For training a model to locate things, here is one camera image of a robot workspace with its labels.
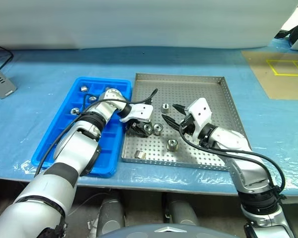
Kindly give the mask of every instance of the cardboard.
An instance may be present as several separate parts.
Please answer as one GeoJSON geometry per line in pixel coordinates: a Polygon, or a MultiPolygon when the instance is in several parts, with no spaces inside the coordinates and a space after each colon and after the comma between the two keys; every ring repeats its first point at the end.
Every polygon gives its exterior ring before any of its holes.
{"type": "Polygon", "coordinates": [[[242,54],[270,99],[298,100],[298,54],[242,54]]]}

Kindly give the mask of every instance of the metal tray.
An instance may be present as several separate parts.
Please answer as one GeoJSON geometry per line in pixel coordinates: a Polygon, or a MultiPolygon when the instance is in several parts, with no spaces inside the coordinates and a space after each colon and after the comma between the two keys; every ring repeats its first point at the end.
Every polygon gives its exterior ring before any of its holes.
{"type": "MultiPolygon", "coordinates": [[[[158,88],[158,93],[153,98],[152,124],[161,123],[163,131],[160,136],[151,135],[148,138],[139,138],[126,133],[122,150],[124,162],[145,163],[154,165],[179,166],[211,170],[227,170],[222,159],[218,156],[204,153],[187,145],[179,133],[171,128],[161,117],[163,103],[181,104],[188,106],[194,100],[205,97],[212,111],[212,123],[223,128],[232,129],[242,133],[245,131],[232,96],[224,77],[166,75],[137,73],[133,89],[133,100],[141,100],[158,88]],[[176,139],[179,147],[176,152],[166,149],[168,139],[176,139]],[[147,156],[144,160],[134,158],[136,150],[144,151],[147,156]]],[[[183,115],[171,108],[167,114],[178,123],[183,115]]]]}

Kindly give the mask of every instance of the small metal part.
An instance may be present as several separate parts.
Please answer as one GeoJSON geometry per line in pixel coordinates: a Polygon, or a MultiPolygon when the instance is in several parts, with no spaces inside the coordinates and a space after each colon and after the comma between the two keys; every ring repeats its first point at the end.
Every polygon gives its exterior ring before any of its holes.
{"type": "Polygon", "coordinates": [[[161,132],[163,130],[163,125],[160,123],[156,123],[153,125],[153,133],[155,135],[161,135],[161,132]]]}
{"type": "Polygon", "coordinates": [[[80,91],[81,92],[87,92],[88,88],[85,85],[83,85],[83,86],[80,87],[80,91]]]}
{"type": "Polygon", "coordinates": [[[169,113],[170,112],[170,105],[168,103],[163,103],[161,105],[161,112],[162,113],[169,113]]]}
{"type": "Polygon", "coordinates": [[[146,153],[144,151],[141,151],[141,150],[136,150],[135,158],[144,160],[144,159],[146,159],[146,153]]]}
{"type": "Polygon", "coordinates": [[[71,109],[71,114],[72,115],[79,115],[80,111],[79,111],[79,108],[72,108],[71,109]]]}
{"type": "Polygon", "coordinates": [[[94,96],[91,96],[91,97],[89,97],[89,99],[88,99],[88,100],[89,100],[89,102],[90,102],[90,103],[93,103],[93,102],[95,102],[95,101],[96,101],[96,99],[97,99],[96,97],[94,97],[94,96]]]}
{"type": "Polygon", "coordinates": [[[153,133],[153,127],[151,124],[144,124],[143,129],[148,135],[151,135],[153,133]]]}
{"type": "Polygon", "coordinates": [[[168,151],[177,151],[178,150],[178,141],[176,139],[169,139],[167,141],[167,150],[168,151]]]}

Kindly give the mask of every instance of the blue plastic tray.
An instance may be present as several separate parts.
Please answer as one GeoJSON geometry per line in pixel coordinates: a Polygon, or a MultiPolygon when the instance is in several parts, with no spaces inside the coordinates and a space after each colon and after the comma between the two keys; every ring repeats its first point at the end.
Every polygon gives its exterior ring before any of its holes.
{"type": "MultiPolygon", "coordinates": [[[[53,143],[62,130],[76,117],[71,115],[71,109],[80,108],[80,111],[82,111],[84,95],[86,93],[90,93],[98,96],[105,91],[106,87],[118,89],[126,99],[130,99],[131,97],[132,87],[131,83],[127,80],[90,77],[78,78],[67,94],[60,109],[56,113],[48,130],[36,149],[31,160],[33,165],[39,165],[39,162],[48,147],[53,143]],[[80,87],[83,85],[88,87],[88,92],[80,91],[80,87]]],[[[88,105],[89,102],[87,96],[86,107],[88,107],[88,105]]],[[[117,162],[120,157],[123,130],[123,124],[119,121],[119,117],[115,113],[102,132],[102,136],[99,140],[99,145],[102,150],[89,175],[108,178],[116,172],[117,162]]],[[[55,147],[46,158],[46,161],[43,164],[44,168],[52,165],[54,150],[55,147]]]]}

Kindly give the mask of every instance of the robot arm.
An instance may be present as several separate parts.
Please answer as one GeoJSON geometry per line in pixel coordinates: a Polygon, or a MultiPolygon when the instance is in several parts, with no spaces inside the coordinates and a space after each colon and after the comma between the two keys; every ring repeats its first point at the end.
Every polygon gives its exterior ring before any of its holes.
{"type": "Polygon", "coordinates": [[[257,156],[250,155],[252,150],[247,139],[236,131],[212,125],[212,112],[205,98],[197,99],[186,110],[181,105],[175,105],[175,108],[184,115],[187,111],[188,115],[180,124],[162,115],[166,122],[178,130],[183,139],[185,139],[183,133],[187,133],[194,141],[199,141],[200,147],[193,145],[194,147],[219,155],[229,168],[241,201],[242,212],[249,221],[244,227],[247,237],[294,238],[279,204],[281,197],[277,191],[279,187],[272,184],[271,176],[269,171],[264,169],[266,167],[263,161],[257,156]],[[250,154],[243,156],[244,160],[237,159],[247,152],[250,154]]]}
{"type": "MultiPolygon", "coordinates": [[[[99,99],[125,100],[116,89],[99,99]]],[[[118,111],[120,121],[149,123],[152,105],[102,101],[91,105],[58,143],[54,163],[40,173],[0,216],[1,238],[64,236],[65,217],[72,206],[79,176],[88,174],[101,148],[101,133],[118,111]]]]}

